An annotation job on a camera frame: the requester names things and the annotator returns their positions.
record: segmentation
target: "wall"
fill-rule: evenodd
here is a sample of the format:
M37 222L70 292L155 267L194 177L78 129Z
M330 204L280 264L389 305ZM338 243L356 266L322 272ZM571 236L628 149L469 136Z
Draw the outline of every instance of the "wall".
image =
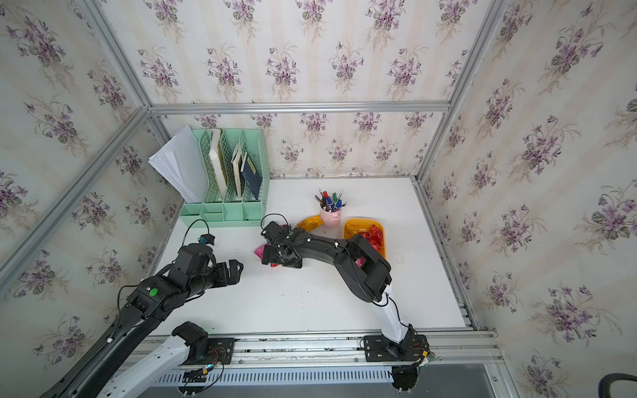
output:
M427 195L520 394L596 397L637 369L637 3L515 0L496 32Z
M415 175L440 112L274 113L168 116L171 134L193 129L262 129L271 176Z
M11 358L0 364L0 395L53 385L113 321L118 289L146 277L181 200L142 160L158 149L140 129L0 298L0 346Z
M0 261L134 109L73 1L0 1Z
M134 110L73 0L0 0L0 262ZM142 129L0 297L0 395L38 396L145 276L180 201Z

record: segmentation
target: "purple flower pattern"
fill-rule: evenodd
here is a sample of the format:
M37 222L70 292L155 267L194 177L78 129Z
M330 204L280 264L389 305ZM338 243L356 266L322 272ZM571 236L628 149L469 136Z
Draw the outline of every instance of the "purple flower pattern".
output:
M138 183L144 185L146 182L146 171L142 167L144 162L140 158L137 149L132 145L125 146L124 149L122 149L122 154L115 158L115 164L119 167L122 175L130 175L131 181L135 185Z
M506 7L505 15L502 18L502 27L493 45L495 56L493 59L502 58L506 49L511 45L513 35L518 33L522 26L527 26L533 18L533 0L515 0Z
M352 122L357 126L354 131L354 138L359 140L359 144L369 141L370 137L374 136L373 131L378 129L378 124L381 122L380 113L377 112L357 112L354 121Z
M588 55L595 58L604 47L601 38L608 24L600 24L599 21L606 13L603 11L603 3L599 10L593 10L592 4L589 3L586 9L578 14L574 24L560 29L560 36L555 45L557 55L545 65L544 75L538 80L538 83L547 83L540 94L551 94L554 90L561 89L561 81L568 79L566 74L573 66Z
M72 316L68 320L64 319L65 316L66 314L59 320L57 329L41 336L42 343L32 350L35 355L44 357L45 369L49 364L58 364L64 358L71 359L76 355L81 357L95 340L91 330L82 332L78 326L79 316Z
M469 245L470 242L480 243L480 236L482 235L483 232L482 228L480 228L478 212L474 211L471 214L465 214L460 231L458 231L458 245L465 247Z
M128 200L126 213L131 217L131 224L141 224L145 229L149 231L155 227L155 217L150 213L148 209L148 199L145 197L138 197L136 200Z
M73 66L62 61L66 52L57 42L57 33L23 7L0 4L0 11L0 15L12 25L7 25L6 32L10 40L17 42L20 56L33 55L39 61L40 73L49 84L55 86L58 82L69 91L69 86L75 85L70 72Z
M365 165L352 167L349 177L367 177L369 175L367 172L368 168L369 166Z
M478 137L484 139L487 136L493 137L491 134L493 128L499 129L506 119L509 118L509 112L513 109L513 98L515 94L525 92L521 87L521 83L511 86L511 81L505 79L502 86L493 91L493 95L487 100L489 111L480 117L478 124Z
M154 81L153 88L158 96L162 96L169 103L177 102L177 95L181 94L175 89L179 86L176 79L177 72L173 66L164 59L164 47L153 46L151 51L137 50L143 58L140 61L141 75Z
M175 41L183 39L182 23L177 20L177 2L183 3L183 0L143 0L144 4L151 10L155 10L158 24L161 26L164 34L168 36L172 34Z
M562 153L565 135L581 136L575 124L558 127L557 122L557 118L550 115L544 126L537 125L531 134L522 138L526 151L516 153L509 161L513 164L509 177L514 176L515 181L526 179L531 182L531 171L540 175L545 166L551 164L555 167L557 156Z
M455 83L460 78L460 72L462 71L462 67L464 66L464 59L467 57L467 53L469 50L463 50L460 54L460 58L455 60L453 64L451 64L451 68L449 72L445 75L448 78L451 78L451 82L445 85L445 88L442 90L442 96L447 98L453 92L455 87Z
M147 272L152 267L156 255L157 248L149 246L148 241L145 241L143 253L137 257L137 262L141 264L142 271Z
M349 143L343 141L343 139L332 139L332 145L327 148L327 152L331 157L331 162L333 166L336 166L337 169L343 168L345 165L345 159L348 153L352 153L352 147Z
M416 84L416 76L422 73L422 64L418 60L418 54L422 53L425 48L417 46L411 52L406 48L398 50L400 56L394 59L391 64L388 76L392 76L394 81L387 85L387 93L391 94L394 101L400 101L409 91L409 86Z
M9 293L13 293L14 297L26 297L30 292L38 296L37 301L44 299L55 301L54 295L57 289L68 293L68 273L61 274L51 269L46 259L50 254L46 250L40 250L33 265L20 275L14 286L9 289Z
M241 71L238 64L231 58L233 50L234 47L228 45L221 46L219 51L215 48L208 49L208 55L211 55L207 63L208 76L217 79L215 84L217 93L221 95L223 92L227 102L237 100L237 94L239 93L237 86L241 84L241 79L239 79Z
M165 208L162 209L161 213L164 215L164 219L166 222L170 222L175 217L175 213L177 212L177 203L168 203Z
M404 168L402 164L394 164L391 171L387 172L388 176L409 176L411 174L409 169Z
M407 128L404 133L409 133L409 138L417 136L424 121L433 117L433 112L405 112L404 119L407 120Z
M618 106L615 110L615 116L617 116L617 118L609 122L604 128L604 131L625 131L620 134L617 139L607 142L605 146L628 148L628 144L630 144L631 141L637 142L637 98L628 101L626 110Z
M0 170L0 230L7 236L15 236L15 229L31 230L41 213L35 209L39 199L25 202L29 191L15 183L17 174Z
M96 286L96 283L103 285L108 282L119 287L122 282L128 283L128 271L122 269L116 255L116 250L104 249L100 258L89 259L89 266L84 268L87 273L93 276L93 286Z
M89 144L80 132L75 129L71 120L73 110L66 104L57 101L44 102L43 99L31 97L33 103L24 103L27 113L36 120L35 132L44 137L56 138L63 149L73 156L79 153L88 156Z
M308 167L308 172L305 173L306 177L324 177L325 176L325 167Z
M109 104L111 115L118 122L125 122L131 115L131 107L126 102L126 95L122 91L122 84L104 70L106 60L97 63L95 70L90 70L87 75L93 81L93 94L99 99L100 105Z
M80 229L92 226L93 233L100 238L104 238L104 234L115 236L115 214L108 214L110 210L103 195L91 192L78 204L78 210L71 213L71 222L77 222Z
M389 139L381 138L378 140L378 144L374 146L371 151L374 153L376 165L385 167L391 155L398 152L398 147L395 143L389 141Z
M500 275L498 272L494 272L491 282L493 284L488 286L484 292L487 308L506 307L511 313L516 312L516 304L520 304L520 299L515 294L517 282L512 278L512 273Z
M469 194L474 197L479 196L484 187L493 187L497 183L496 176L500 174L500 170L496 169L496 163L496 157L493 156L492 151L489 151L485 157L478 159L476 172L469 182L469 186L473 187Z
M464 138L467 135L467 129L464 126L464 119L462 115L458 115L458 119L455 123L449 128L449 135L447 136L447 140L445 141L445 146L447 147L447 152L445 156L451 155L455 148L464 143Z
M299 162L299 155L303 153L303 147L291 139L282 139L278 153L283 156L286 165L295 169Z
M272 95L276 94L281 102L290 99L290 95L295 91L292 86L296 84L296 74L299 72L296 62L292 59L295 49L296 46L290 44L283 46L281 51L271 47L269 52L272 57L266 61L266 75L275 78L271 85Z
M449 199L455 199L456 197L458 197L458 191L460 190L460 187L458 187L457 182L458 178L453 171L449 176L445 176L443 187L440 190L440 206L446 205Z
M299 123L305 126L303 138L307 138L310 144L316 143L324 135L322 131L325 131L327 113L302 113Z
M443 239L449 242L451 240L451 221L448 214L438 219L438 228Z
M561 361L550 357L544 359L539 352L531 357L531 365L518 368L518 373L524 378L521 387L529 394L538 394L546 398L568 398L570 395L565 387L568 376L560 372Z
M323 32L321 22L328 1L331 3L333 0L296 0L296 5L303 10L301 14L303 32L304 34L311 33L312 41L321 37L321 32Z
M272 128L272 120L276 117L276 113L256 113L250 115L250 118L257 122L257 128L263 130L263 135L268 138L272 136L274 128Z
M398 17L404 12L404 0L369 0L371 6L367 10L367 16L374 18L372 26L367 30L367 43L372 44L374 52L387 46L392 29L398 29Z
M436 22L438 31L436 36L444 36L442 43L452 39L458 28L462 25L460 18L467 11L471 4L477 4L478 0L440 0L438 5L443 13L440 15L440 22Z
M466 261L459 262L455 267L458 270L460 282L464 286L465 290L469 290L472 283L477 283L476 276L469 270L469 264Z
M362 66L362 48L352 48L350 43L345 42L345 46L339 41L336 45L336 55L329 59L332 69L336 71L336 89L343 89L343 94L352 89L354 83L354 73L356 68Z
M604 248L615 249L616 239L637 236L637 210L635 200L630 199L629 193L632 188L637 188L637 180L631 181L626 188L601 188L605 191L598 200L601 211L595 211L590 218L584 213L584 224L578 224L574 229L589 236L585 241L578 242L578 245L591 253L597 249L606 254Z
M221 115L218 113L211 113L209 115L195 115L192 118L201 124L202 129L214 129L217 128L217 119L220 117Z
M237 28L237 34L245 33L246 42L256 37L258 31L254 20L254 6L261 0L224 0L226 7L233 11L233 24Z
M598 335L598 326L606 322L611 331L617 329L622 331L613 319L615 315L605 309L597 309L592 305L593 294L586 286L582 286L577 292L573 289L559 285L556 289L548 288L548 294L552 297L552 302L536 302L532 304L534 308L543 309L536 312L531 320L538 323L541 333L550 334L553 341L557 343L557 335L567 343L577 340L586 340L586 346L590 344L592 338Z
M535 228L546 232L544 220L529 217L530 212L531 210L523 204L519 210L510 208L507 213L502 215L504 225L491 231L493 240L490 245L495 247L496 253L503 253L508 257L509 249L512 253L516 253L521 248L526 250Z

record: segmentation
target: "red candy wrapper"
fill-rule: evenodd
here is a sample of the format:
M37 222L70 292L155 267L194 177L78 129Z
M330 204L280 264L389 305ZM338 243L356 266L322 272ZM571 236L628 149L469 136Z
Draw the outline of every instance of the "red candy wrapper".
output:
M367 241L371 244L371 246L380 253L380 249L383 246L383 231L378 229L375 225L372 225L371 231L362 232L360 233L360 235L364 237L365 239L367 239Z

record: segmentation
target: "white table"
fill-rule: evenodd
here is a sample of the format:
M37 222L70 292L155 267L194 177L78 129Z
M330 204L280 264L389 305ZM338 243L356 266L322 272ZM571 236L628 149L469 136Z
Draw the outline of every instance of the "white table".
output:
M271 180L267 213L281 213L295 226L319 213L318 189L343 193L350 204L341 225L313 234L343 237L348 218L374 218L385 228L387 260L401 316L416 328L464 327L445 270L409 178L338 178ZM281 221L270 216L266 221ZM206 233L196 223L186 244ZM178 220L158 267L175 259L187 226ZM359 331L380 329L371 304L356 298L337 270L317 260L303 259L303 268L261 264L253 251L265 243L259 227L211 228L217 262L237 259L244 265L237 285L213 288L173 311L151 333L165 336L191 321L211 334Z

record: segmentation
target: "paper stack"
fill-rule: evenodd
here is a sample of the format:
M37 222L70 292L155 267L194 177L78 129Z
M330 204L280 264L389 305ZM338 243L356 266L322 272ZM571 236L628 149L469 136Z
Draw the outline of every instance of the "paper stack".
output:
M186 203L202 203L208 175L199 141L188 125L183 126L148 163L179 191Z

